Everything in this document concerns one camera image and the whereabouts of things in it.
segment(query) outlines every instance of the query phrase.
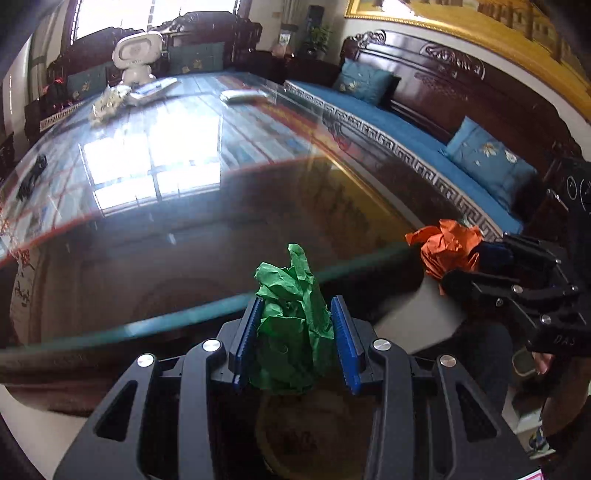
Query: gold picture frame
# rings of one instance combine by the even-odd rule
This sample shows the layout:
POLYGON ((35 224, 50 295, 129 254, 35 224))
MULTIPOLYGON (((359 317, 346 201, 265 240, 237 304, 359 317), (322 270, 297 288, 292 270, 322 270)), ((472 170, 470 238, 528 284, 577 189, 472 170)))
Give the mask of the gold picture frame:
POLYGON ((542 80, 591 121, 590 79, 530 0, 349 0, 345 17, 429 28, 484 47, 542 80))

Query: glass table top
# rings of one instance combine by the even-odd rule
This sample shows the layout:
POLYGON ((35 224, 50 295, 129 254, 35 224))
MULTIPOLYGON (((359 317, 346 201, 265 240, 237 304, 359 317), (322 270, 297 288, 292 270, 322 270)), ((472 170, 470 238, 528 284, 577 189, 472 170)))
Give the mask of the glass table top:
POLYGON ((165 330, 167 314, 251 295, 257 266, 287 265, 289 243, 321 273, 460 216, 391 152, 283 87, 250 74, 179 79, 97 127, 85 103, 0 189, 2 348, 142 335, 133 322, 155 317, 165 330), (269 101, 219 99, 243 88, 269 101), (18 200, 40 154, 47 168, 18 200))

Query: blue pillow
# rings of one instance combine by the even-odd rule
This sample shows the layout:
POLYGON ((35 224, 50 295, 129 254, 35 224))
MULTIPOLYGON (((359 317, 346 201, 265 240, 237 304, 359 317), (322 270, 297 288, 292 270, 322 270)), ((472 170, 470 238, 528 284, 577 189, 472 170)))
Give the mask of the blue pillow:
POLYGON ((371 105, 377 105, 390 86, 392 78, 390 72, 345 59, 333 88, 371 105))
POLYGON ((66 82, 68 94, 75 102, 102 93, 107 88, 106 69, 112 61, 89 68, 80 73, 68 75, 66 82))
POLYGON ((224 42, 200 43, 168 48, 170 75, 223 70, 224 42))
POLYGON ((468 117, 441 151, 508 212, 519 190, 538 171, 468 117))

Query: screw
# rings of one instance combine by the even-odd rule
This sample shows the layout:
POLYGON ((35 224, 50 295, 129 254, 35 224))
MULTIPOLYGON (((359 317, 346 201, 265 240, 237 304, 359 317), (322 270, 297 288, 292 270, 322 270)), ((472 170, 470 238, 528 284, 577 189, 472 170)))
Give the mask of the screw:
POLYGON ((392 344, 383 338, 374 340, 374 348, 380 352, 386 352, 392 348, 392 344))
POLYGON ((138 357, 138 365, 141 367, 149 367, 154 363, 154 356, 149 353, 145 353, 138 357))
POLYGON ((203 342, 203 350, 205 350, 206 352, 215 352, 216 350, 219 350, 221 346, 222 343, 219 340, 216 340, 215 338, 205 340, 203 342))
POLYGON ((453 358, 451 355, 443 355, 439 360, 444 367, 455 367, 456 366, 456 359, 453 358))

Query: green crumpled paper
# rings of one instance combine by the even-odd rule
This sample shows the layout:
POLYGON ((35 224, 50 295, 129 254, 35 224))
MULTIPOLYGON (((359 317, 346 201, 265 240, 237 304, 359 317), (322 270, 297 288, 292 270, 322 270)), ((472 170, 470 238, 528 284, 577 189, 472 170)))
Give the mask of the green crumpled paper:
POLYGON ((272 393, 302 393, 332 368, 335 333, 304 249, 289 244, 289 268, 262 263, 255 278, 265 300, 251 384, 272 393))

